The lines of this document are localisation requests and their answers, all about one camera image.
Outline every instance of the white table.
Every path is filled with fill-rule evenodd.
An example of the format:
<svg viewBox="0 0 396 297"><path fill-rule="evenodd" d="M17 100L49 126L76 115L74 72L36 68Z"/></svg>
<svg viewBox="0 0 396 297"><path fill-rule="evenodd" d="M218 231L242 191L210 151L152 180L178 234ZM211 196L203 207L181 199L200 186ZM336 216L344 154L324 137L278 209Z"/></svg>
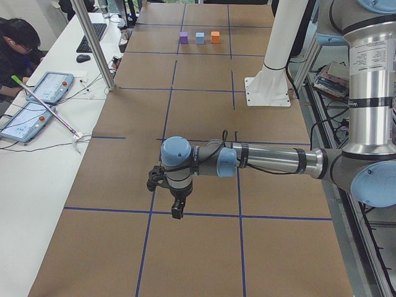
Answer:
<svg viewBox="0 0 396 297"><path fill-rule="evenodd" d="M120 57L118 41L120 32L116 23L104 21L101 14L90 14L92 22L107 22L108 29L100 44L107 61ZM78 64L75 52L84 33L74 17L43 62L28 81L34 85L46 71L68 72L75 76L66 96L83 88L80 79L89 84L99 72L92 59ZM92 132L106 99L107 89L103 79L89 92L57 106L57 113L75 130ZM25 96L21 92L14 100L22 106ZM11 105L6 114L13 115L19 108ZM1 119L0 126L6 119ZM28 145L16 144L13 150L35 150L51 145L72 142L72 134L52 118L47 126ZM0 147L14 143L0 140ZM36 152L8 152L0 150L2 177L0 181L0 296L25 297L33 284L40 264L50 243L62 208L79 169L87 142L59 146Z"/></svg>

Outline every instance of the brown table surface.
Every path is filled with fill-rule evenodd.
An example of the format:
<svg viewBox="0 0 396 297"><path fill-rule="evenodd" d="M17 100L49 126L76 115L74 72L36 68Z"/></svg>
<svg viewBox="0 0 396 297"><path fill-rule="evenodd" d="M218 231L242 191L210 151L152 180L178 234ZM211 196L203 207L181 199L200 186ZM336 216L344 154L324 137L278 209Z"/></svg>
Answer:
<svg viewBox="0 0 396 297"><path fill-rule="evenodd" d="M309 149L297 100L246 106L272 23L269 6L147 3L29 297L352 296L320 181L198 176L181 221L146 189L174 135Z"/></svg>

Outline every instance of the man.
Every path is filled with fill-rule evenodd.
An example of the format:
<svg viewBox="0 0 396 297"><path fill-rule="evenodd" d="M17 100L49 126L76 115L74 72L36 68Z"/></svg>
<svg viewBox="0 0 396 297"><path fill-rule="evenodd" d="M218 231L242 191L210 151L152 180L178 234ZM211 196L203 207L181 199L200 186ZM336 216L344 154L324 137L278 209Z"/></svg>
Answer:
<svg viewBox="0 0 396 297"><path fill-rule="evenodd" d="M95 3L94 0L84 0L85 7L87 8L88 12L95 12L98 10L97 7L93 6ZM67 19L71 20L75 15L73 10L73 5L70 0L59 0L59 6L61 6L61 10L67 13Z"/></svg>
<svg viewBox="0 0 396 297"><path fill-rule="evenodd" d="M12 79L26 82L43 58L40 38L25 20L11 19L0 24L0 102L11 102L22 89Z"/></svg>

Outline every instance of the green handle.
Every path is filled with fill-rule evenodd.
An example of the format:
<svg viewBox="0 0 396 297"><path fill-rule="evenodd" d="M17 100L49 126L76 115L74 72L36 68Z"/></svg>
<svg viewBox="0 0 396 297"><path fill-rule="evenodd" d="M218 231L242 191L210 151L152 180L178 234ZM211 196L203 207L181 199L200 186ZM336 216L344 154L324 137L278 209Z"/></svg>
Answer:
<svg viewBox="0 0 396 297"><path fill-rule="evenodd" d="M16 76L16 75L13 75L13 76L11 76L11 78L17 83L17 84L22 84L22 81Z"/></svg>

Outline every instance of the small cube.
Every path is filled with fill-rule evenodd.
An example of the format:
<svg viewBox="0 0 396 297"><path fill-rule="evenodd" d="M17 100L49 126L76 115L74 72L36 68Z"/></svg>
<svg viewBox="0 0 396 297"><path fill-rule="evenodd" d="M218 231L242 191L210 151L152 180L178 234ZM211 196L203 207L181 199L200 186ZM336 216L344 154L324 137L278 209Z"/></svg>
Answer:
<svg viewBox="0 0 396 297"><path fill-rule="evenodd" d="M180 32L179 39L180 39L180 43L182 45L188 44L188 33L187 32Z"/></svg>
<svg viewBox="0 0 396 297"><path fill-rule="evenodd" d="M210 41L212 43L220 43L220 32L219 31L212 31L210 33Z"/></svg>
<svg viewBox="0 0 396 297"><path fill-rule="evenodd" d="M203 45L205 43L205 33L197 32L196 33L196 44Z"/></svg>

